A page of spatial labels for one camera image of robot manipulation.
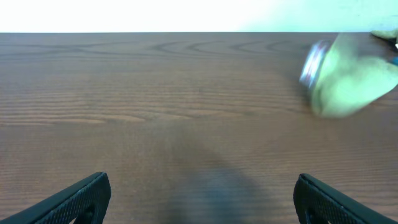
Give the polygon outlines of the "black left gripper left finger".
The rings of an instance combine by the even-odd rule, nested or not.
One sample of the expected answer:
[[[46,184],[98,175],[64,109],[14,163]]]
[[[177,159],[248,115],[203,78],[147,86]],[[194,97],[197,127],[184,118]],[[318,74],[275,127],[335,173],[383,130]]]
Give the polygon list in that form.
[[[107,173],[96,172],[1,224],[102,224],[110,198]]]

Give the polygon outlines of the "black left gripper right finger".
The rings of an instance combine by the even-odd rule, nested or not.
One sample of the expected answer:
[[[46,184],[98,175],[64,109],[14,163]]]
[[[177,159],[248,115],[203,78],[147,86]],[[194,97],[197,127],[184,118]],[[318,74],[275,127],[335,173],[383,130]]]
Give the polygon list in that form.
[[[293,200],[300,224],[397,224],[309,174],[300,174]]]

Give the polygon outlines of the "light green cloth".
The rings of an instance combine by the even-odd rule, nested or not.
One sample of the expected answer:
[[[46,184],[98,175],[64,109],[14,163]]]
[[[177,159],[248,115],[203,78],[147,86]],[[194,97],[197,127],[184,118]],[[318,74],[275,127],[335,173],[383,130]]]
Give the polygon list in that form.
[[[314,43],[300,83],[308,89],[312,112],[321,118],[344,118],[397,86],[397,58],[360,55],[351,34]]]

